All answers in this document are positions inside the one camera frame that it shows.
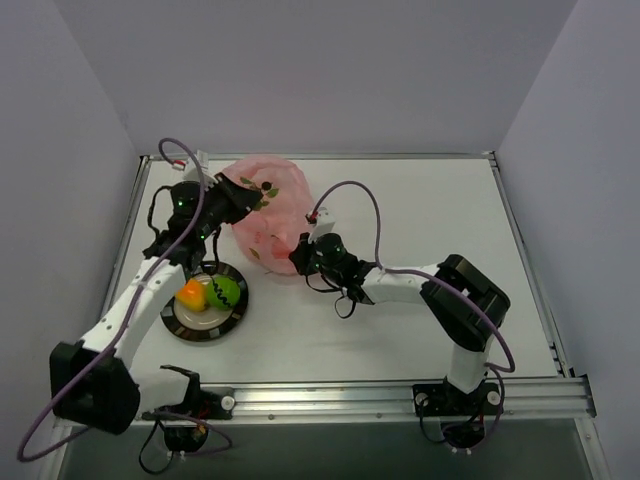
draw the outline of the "gray floor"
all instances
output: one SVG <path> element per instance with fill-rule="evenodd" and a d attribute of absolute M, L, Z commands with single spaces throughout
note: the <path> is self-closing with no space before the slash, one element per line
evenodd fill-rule
<path fill-rule="evenodd" d="M 572 421 L 503 422 L 494 438 L 470 457 L 428 444 L 417 423 L 237 426 L 225 431 L 234 439 L 232 451 L 175 462 L 159 478 L 591 478 Z M 88 433 L 67 451 L 61 480 L 152 478 L 137 463 L 148 433 L 148 428 L 131 428 L 118 437 Z M 152 446 L 148 454 L 149 466 L 162 464 Z"/>

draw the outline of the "green ball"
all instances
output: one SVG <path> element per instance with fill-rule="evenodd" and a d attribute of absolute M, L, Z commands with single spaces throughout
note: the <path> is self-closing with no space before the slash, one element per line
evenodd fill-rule
<path fill-rule="evenodd" d="M 240 300 L 240 286 L 231 277 L 216 276 L 205 287 L 205 295 L 207 303 L 212 307 L 219 310 L 231 310 Z"/>

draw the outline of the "white table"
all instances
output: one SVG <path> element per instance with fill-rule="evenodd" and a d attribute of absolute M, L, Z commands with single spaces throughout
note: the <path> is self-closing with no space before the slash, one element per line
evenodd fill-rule
<path fill-rule="evenodd" d="M 557 376 L 549 342 L 518 254 L 498 188 L 486 159 L 323 159 L 295 160 L 315 198 L 334 183 L 360 180 L 381 208 L 383 263 L 421 266 L 464 255 L 501 287 L 511 309 L 501 332 L 516 360 L 515 377 Z M 230 161 L 212 161 L 217 172 Z M 135 275 L 141 251 L 153 241 L 146 226 L 151 196 L 160 185 L 181 180 L 164 162 L 153 162 L 122 267 L 117 294 Z M 155 223 L 171 213 L 160 194 Z M 373 259 L 375 217 L 364 194 L 343 187 L 325 204 L 337 219 L 334 231 L 345 246 Z M 418 305 L 359 306 L 349 320 L 338 318 L 335 298 L 306 287 L 300 277 L 266 274 L 239 251 L 231 229 L 220 239 L 221 259 L 247 279 L 250 306 L 227 336 L 187 343 L 158 319 L 134 359 L 137 371 L 173 364 L 200 373 L 203 382 L 342 382 L 440 379 L 452 348 L 430 310 Z M 506 364 L 497 343 L 492 361 Z"/>

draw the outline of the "pink bag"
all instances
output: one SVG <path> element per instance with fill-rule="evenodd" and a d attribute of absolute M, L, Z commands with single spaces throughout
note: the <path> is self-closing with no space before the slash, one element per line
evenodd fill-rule
<path fill-rule="evenodd" d="M 238 185 L 263 193 L 255 210 L 232 226 L 240 250 L 273 272 L 295 274 L 289 254 L 298 246 L 300 234 L 309 231 L 305 215 L 313 208 L 302 171 L 284 158 L 250 155 L 222 173 Z"/>

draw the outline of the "yellow orange toy fruit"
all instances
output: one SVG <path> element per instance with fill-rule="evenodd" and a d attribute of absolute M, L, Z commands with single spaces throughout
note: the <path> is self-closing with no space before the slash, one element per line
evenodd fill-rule
<path fill-rule="evenodd" d="M 205 286 L 192 278 L 175 295 L 176 300 L 192 312 L 202 312 L 207 308 Z"/>

